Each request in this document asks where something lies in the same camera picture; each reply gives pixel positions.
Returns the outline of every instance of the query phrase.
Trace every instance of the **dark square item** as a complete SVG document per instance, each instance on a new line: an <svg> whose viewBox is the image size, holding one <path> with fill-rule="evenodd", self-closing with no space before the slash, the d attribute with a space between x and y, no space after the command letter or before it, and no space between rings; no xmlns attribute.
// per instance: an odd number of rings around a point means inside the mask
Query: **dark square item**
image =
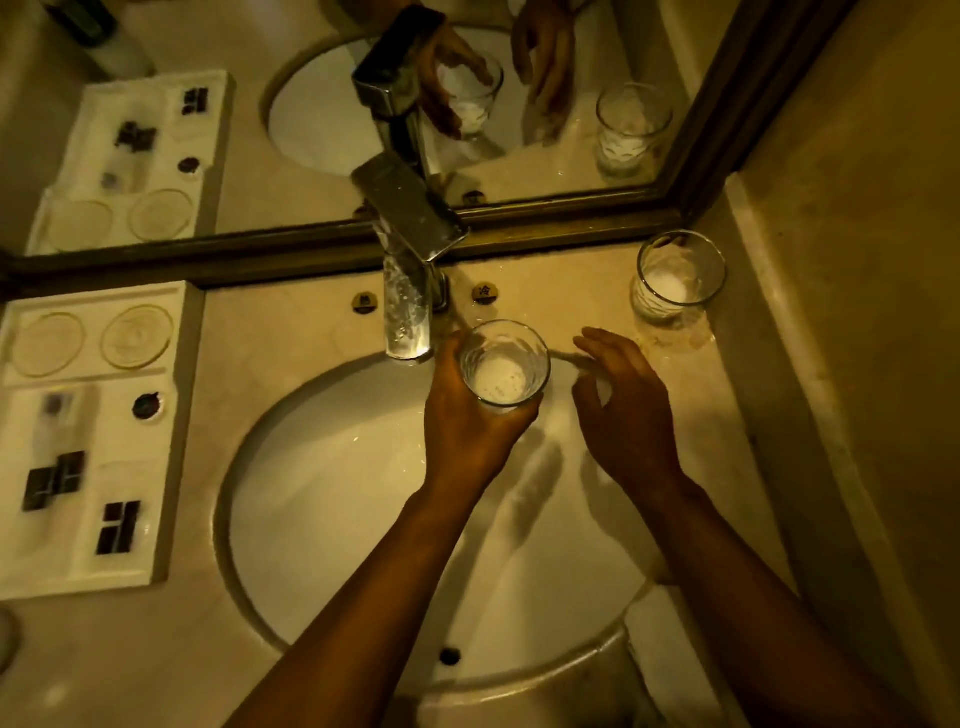
<svg viewBox="0 0 960 728"><path fill-rule="evenodd" d="M140 501L131 500L123 509L123 522L120 524L120 539L117 541L117 553L130 553L133 547L133 531L136 517L140 515Z"/></svg>
<svg viewBox="0 0 960 728"><path fill-rule="evenodd" d="M23 510L39 511L50 504L53 494L55 468L36 468L27 475L27 490L23 494Z"/></svg>
<svg viewBox="0 0 960 728"><path fill-rule="evenodd" d="M123 503L108 503L104 506L104 523L118 522L123 518Z"/></svg>
<svg viewBox="0 0 960 728"><path fill-rule="evenodd" d="M53 491L55 495L61 493L76 493L84 482L84 466L86 453L82 450L67 452L57 458L57 475L54 477Z"/></svg>
<svg viewBox="0 0 960 728"><path fill-rule="evenodd" d="M118 525L109 525L100 529L100 538L97 539L97 556L115 553L113 548L116 546L118 533L120 533Z"/></svg>

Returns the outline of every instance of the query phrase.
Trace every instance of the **sink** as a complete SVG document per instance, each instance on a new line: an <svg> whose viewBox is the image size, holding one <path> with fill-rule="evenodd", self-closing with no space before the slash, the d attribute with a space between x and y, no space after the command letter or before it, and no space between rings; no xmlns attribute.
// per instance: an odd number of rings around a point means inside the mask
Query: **sink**
<svg viewBox="0 0 960 728"><path fill-rule="evenodd" d="M300 635L421 485L432 375L429 362L352 362L277 404L240 448L221 494L221 562L242 611L278 646ZM570 396L577 375L554 358L540 418L471 517L402 692L509 681L582 652L658 561L639 514L588 454ZM445 647L458 663L440 662Z"/></svg>
<svg viewBox="0 0 960 728"><path fill-rule="evenodd" d="M527 89L514 70L510 34L455 26L477 51L494 56L504 70L483 135L471 142L443 136L422 118L423 142L431 174L452 172L500 158L524 144L523 118ZM282 83L267 119L267 131L286 157L311 169L349 177L356 167L383 151L370 115L357 99L350 74L370 51L367 39L331 48L303 63Z"/></svg>

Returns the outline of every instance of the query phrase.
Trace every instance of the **marble countertop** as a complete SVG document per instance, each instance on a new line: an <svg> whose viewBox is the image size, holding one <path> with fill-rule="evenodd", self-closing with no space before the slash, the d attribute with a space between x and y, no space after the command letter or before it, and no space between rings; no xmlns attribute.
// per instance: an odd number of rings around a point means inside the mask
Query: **marble countertop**
<svg viewBox="0 0 960 728"><path fill-rule="evenodd" d="M438 327L515 318L558 352L572 352L584 325L633 336L670 389L687 473L792 583L706 318L670 336L639 323L629 305L635 261L627 244L450 268L455 314ZM500 290L492 306L470 298L481 280ZM0 678L5 725L214 728L276 662L228 591L214 509L236 452L268 410L324 372L382 351L380 311L350 308L357 292L381 286L369 273L207 294L169 578L12 603L23 645Z"/></svg>
<svg viewBox="0 0 960 728"><path fill-rule="evenodd" d="M509 31L505 1L430 2L456 22ZM218 233L254 231L348 219L361 197L346 177L325 174L285 157L268 137L264 105L282 77L318 49L361 30L336 0L277 0L269 4L228 0L130 3L127 29L160 73L226 69L236 82L221 189ZM599 89L631 80L609 0L590 3L577 19L577 97L556 143L534 143L506 157L474 164L444 180L452 204L479 189L488 202L505 202L606 189L594 159ZM680 77L678 92L683 94ZM673 131L679 127L676 120ZM653 169L642 179L651 182Z"/></svg>

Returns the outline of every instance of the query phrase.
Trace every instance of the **chrome faucet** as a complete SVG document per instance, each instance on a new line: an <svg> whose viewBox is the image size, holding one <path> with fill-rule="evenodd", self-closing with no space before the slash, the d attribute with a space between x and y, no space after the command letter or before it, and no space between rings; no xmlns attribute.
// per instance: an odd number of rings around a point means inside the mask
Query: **chrome faucet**
<svg viewBox="0 0 960 728"><path fill-rule="evenodd" d="M430 352L434 311L446 309L449 285L434 261L469 230L426 183L413 57L444 23L422 6L402 11L353 72L361 103L371 110L385 152L350 175L375 213L383 246L383 319L387 355L410 361Z"/></svg>
<svg viewBox="0 0 960 728"><path fill-rule="evenodd" d="M446 15L422 5L404 8L353 71L360 103L373 114L380 141L426 179L414 56L440 30Z"/></svg>

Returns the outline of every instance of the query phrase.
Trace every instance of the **glass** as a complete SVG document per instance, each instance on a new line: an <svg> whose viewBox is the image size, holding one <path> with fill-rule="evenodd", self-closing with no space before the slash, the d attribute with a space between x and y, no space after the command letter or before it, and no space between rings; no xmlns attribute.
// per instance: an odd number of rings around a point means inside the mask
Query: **glass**
<svg viewBox="0 0 960 728"><path fill-rule="evenodd" d="M460 371L480 401L516 407L546 386L550 353L532 328L517 321L488 321L470 333L460 353Z"/></svg>
<svg viewBox="0 0 960 728"><path fill-rule="evenodd" d="M632 177L645 159L654 160L673 121L666 94L654 85L605 88L597 100L597 164L612 177Z"/></svg>
<svg viewBox="0 0 960 728"><path fill-rule="evenodd" d="M490 119L490 110L503 86L503 66L489 53L478 54L493 76L491 85L484 84L466 65L437 67L441 86L450 94L450 109L460 117L460 137L475 139Z"/></svg>
<svg viewBox="0 0 960 728"><path fill-rule="evenodd" d="M727 262L699 232L665 232L640 248L632 303L637 315L664 324L691 306L704 305L723 288Z"/></svg>

